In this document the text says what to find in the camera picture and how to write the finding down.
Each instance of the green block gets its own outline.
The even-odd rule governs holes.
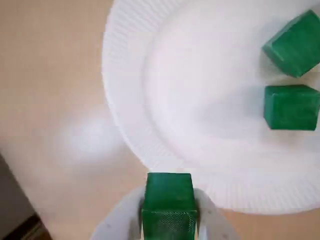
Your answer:
[[[197,209],[189,173],[148,173],[142,207],[145,240],[194,240]]]
[[[317,127],[320,92],[306,85],[267,86],[264,118],[271,129],[309,130]]]
[[[298,78],[320,63],[320,19],[309,10],[272,37],[263,51],[285,74]]]

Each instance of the table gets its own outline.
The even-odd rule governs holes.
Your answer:
[[[111,5],[0,2],[0,151],[54,240],[88,240],[146,180],[105,101],[101,48]],[[224,213],[243,240],[320,238],[320,209]]]

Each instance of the white paper plate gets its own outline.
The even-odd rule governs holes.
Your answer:
[[[284,214],[320,207],[320,127],[270,130],[262,45],[317,0],[116,0],[102,72],[127,144],[153,172],[189,172],[217,206]]]

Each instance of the green wooden cube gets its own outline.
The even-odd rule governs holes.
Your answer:
[[[149,173],[141,215],[145,240],[194,240],[197,209],[191,175]]]
[[[309,10],[272,37],[263,51],[285,74],[298,78],[320,63],[320,19]]]
[[[306,85],[265,88],[264,118],[271,129],[314,131],[319,107],[320,92]]]

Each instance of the paper plate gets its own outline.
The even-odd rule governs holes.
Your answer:
[[[152,172],[188,172],[221,208],[284,214],[320,207],[320,127],[270,130],[262,45],[317,0],[116,0],[102,73],[116,124]]]

